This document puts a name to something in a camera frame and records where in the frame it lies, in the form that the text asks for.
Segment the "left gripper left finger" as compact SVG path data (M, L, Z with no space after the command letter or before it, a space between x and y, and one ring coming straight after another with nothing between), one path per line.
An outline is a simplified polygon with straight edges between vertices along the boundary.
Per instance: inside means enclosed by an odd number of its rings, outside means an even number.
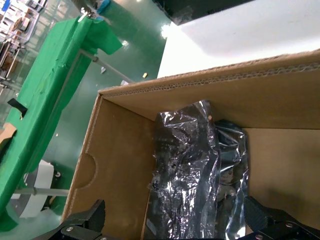
M35 237L35 240L104 240L105 201L97 200L90 209L71 214L57 228Z

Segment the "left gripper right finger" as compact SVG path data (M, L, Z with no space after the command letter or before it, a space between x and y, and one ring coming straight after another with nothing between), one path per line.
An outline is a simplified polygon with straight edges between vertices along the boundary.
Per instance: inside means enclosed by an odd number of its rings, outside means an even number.
M320 231L300 223L281 209L263 206L254 197L244 199L244 218L252 233L242 240L318 240Z

